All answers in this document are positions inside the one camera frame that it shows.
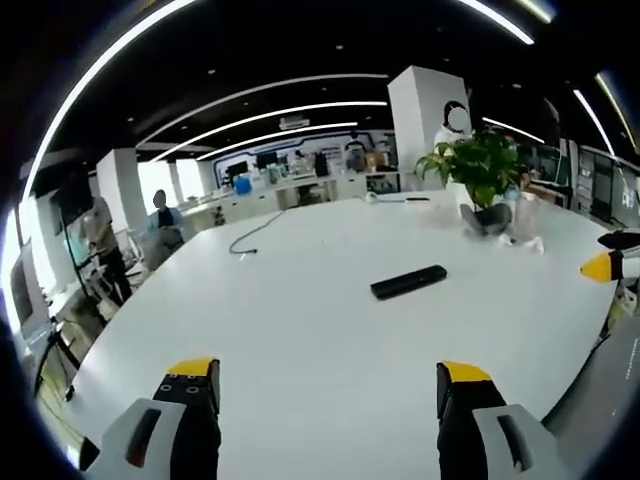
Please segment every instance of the wire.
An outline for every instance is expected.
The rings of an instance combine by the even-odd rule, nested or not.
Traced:
[[[229,253],[233,254],[233,255],[246,255],[246,254],[256,254],[258,253],[258,249],[257,248],[251,248],[249,250],[234,250],[233,247],[235,247],[238,243],[240,243],[242,240],[249,238],[251,235],[253,235],[254,233],[259,232],[260,230],[267,228],[269,225],[271,225],[271,223],[278,218],[280,215],[282,215],[284,212],[286,212],[286,210],[282,210],[281,212],[278,212],[277,215],[275,215],[274,217],[270,218],[269,220],[267,220],[266,223],[264,223],[263,225],[259,226],[258,228],[254,228],[253,230],[251,230],[250,232],[245,233],[244,235],[236,238],[233,243],[229,246]]]

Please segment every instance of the round conference table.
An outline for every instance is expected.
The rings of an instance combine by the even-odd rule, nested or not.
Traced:
[[[237,247],[256,255],[228,248],[269,216],[199,233],[98,338],[75,377],[69,420],[100,445],[168,368],[207,355],[221,362],[227,480],[438,478],[442,360],[484,369],[507,403],[543,418],[613,298],[613,283],[579,271],[602,251],[605,230],[541,203],[539,255],[473,238],[457,217],[443,222],[450,199],[428,194],[420,205],[289,210]],[[386,301],[370,291],[433,264],[446,280]]]

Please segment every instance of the green plant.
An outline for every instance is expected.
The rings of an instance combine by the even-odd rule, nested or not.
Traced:
[[[435,170],[446,185],[449,178],[463,183],[473,203],[486,208],[493,197],[502,195],[510,185],[518,185],[524,164],[513,142],[488,130],[454,143],[439,143],[435,152],[416,163],[416,174]]]

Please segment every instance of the black remote control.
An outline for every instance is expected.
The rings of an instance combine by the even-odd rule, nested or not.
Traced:
[[[382,282],[371,284],[371,291],[379,300],[409,293],[418,288],[426,287],[444,280],[447,271],[440,265],[423,268],[411,273],[405,273],[399,277],[383,280]]]

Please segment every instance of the black pants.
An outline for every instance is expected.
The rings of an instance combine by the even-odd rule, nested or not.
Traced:
[[[131,285],[127,280],[127,270],[124,266],[120,249],[114,248],[109,253],[100,255],[100,265],[104,265],[104,278],[111,286],[109,298],[118,306],[122,306],[131,296]]]

